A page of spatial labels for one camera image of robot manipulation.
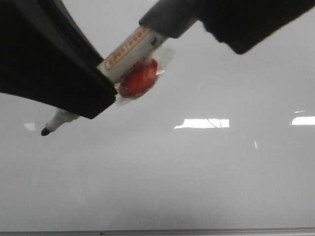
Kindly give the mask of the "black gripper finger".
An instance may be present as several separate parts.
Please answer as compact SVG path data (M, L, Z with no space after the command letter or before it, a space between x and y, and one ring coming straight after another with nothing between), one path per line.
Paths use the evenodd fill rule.
M93 119L116 100L103 58L61 0L0 3L0 90Z
M198 0L195 12L218 42L244 54L314 6L313 0Z

